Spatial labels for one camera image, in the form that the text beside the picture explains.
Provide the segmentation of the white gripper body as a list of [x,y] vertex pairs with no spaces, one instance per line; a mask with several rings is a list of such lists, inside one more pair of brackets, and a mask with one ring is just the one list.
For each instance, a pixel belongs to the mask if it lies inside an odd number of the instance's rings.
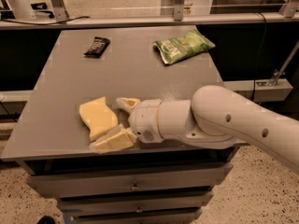
[[129,116],[129,124],[133,133],[142,143],[161,143],[163,138],[159,134],[157,124],[160,99],[145,100],[138,104]]

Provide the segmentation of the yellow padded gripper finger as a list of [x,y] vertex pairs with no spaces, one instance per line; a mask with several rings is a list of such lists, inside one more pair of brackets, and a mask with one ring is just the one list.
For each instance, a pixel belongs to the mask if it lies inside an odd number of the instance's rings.
[[128,114],[131,114],[134,108],[139,105],[141,101],[136,98],[119,97],[116,99],[116,103],[120,109],[124,110]]
[[90,149],[97,153],[108,153],[132,147],[137,136],[130,128],[122,124],[111,129],[107,134],[99,137],[90,144]]

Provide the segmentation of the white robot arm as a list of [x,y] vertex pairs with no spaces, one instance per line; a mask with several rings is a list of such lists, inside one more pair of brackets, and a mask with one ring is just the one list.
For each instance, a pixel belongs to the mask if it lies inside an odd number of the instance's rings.
[[90,144],[98,153],[178,140],[200,148],[225,149],[237,139],[299,172],[299,121],[265,109],[220,86],[205,86],[190,100],[138,101],[119,98],[129,127],[117,125]]

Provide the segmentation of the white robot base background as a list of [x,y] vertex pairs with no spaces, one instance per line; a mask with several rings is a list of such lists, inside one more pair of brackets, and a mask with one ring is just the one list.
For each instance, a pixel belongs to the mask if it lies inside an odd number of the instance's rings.
[[1,11],[1,18],[14,18],[18,20],[31,20],[36,18],[30,0],[6,0],[8,10]]

